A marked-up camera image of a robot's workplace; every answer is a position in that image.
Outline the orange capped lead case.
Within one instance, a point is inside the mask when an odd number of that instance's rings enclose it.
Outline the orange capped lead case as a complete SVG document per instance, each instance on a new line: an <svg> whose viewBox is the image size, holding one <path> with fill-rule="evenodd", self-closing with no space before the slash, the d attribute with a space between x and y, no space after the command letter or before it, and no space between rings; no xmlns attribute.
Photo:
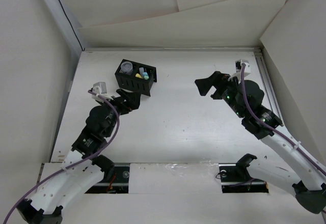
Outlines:
<svg viewBox="0 0 326 224"><path fill-rule="evenodd" d="M145 72L144 67L140 67L140 68L139 68L139 74L140 74L140 75L143 75L144 72Z"/></svg>

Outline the clear jar of paper clips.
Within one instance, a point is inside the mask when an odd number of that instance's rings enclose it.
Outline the clear jar of paper clips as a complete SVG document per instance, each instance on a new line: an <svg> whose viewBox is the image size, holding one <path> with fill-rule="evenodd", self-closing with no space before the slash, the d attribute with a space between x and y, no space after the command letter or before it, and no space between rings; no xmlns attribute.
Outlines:
<svg viewBox="0 0 326 224"><path fill-rule="evenodd" d="M120 72L131 75L133 73L133 64L130 61L123 61L120 65Z"/></svg>

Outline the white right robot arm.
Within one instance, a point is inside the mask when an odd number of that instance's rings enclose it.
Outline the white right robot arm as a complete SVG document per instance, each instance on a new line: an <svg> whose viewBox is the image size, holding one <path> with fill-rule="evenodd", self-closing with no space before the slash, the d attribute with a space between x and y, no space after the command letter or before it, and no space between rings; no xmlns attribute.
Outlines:
<svg viewBox="0 0 326 224"><path fill-rule="evenodd" d="M288 192L307 211L325 212L325 166L319 163L300 142L290 139L281 119L262 105L264 92L254 81L214 72L208 78L195 80L201 96L211 87L213 100L224 100L241 119L241 124L257 140L275 151L291 171L245 154L235 163L220 166L219 176L226 191L243 190L253 181L264 181Z"/></svg>

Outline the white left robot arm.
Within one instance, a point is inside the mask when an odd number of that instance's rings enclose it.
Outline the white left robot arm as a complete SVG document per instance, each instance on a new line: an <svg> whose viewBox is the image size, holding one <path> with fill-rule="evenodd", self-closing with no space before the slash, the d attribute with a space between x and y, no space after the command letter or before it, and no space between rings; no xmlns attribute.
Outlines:
<svg viewBox="0 0 326 224"><path fill-rule="evenodd" d="M140 92L117 89L118 97L109 97L101 89L89 90L98 106L92 108L86 125L60 170L42 180L37 192L24 197L16 206L27 223L61 223L66 208L100 181L109 181L115 164L101 152L113 141L120 126L120 116L140 106Z"/></svg>

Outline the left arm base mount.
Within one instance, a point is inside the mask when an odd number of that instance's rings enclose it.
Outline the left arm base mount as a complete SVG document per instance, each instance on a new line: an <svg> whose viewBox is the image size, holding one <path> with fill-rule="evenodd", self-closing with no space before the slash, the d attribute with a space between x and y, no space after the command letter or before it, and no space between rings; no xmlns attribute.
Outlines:
<svg viewBox="0 0 326 224"><path fill-rule="evenodd" d="M118 163L111 177L92 186L85 194L125 194L129 190L130 163Z"/></svg>

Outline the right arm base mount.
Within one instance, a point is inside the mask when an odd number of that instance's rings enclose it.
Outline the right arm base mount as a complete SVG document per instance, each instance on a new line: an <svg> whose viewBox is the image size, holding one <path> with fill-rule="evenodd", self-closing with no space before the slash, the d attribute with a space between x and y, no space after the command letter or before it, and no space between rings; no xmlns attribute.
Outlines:
<svg viewBox="0 0 326 224"><path fill-rule="evenodd" d="M219 163L215 179L220 181L222 193L269 193L267 183L251 177L247 170L255 159L246 154L236 163Z"/></svg>

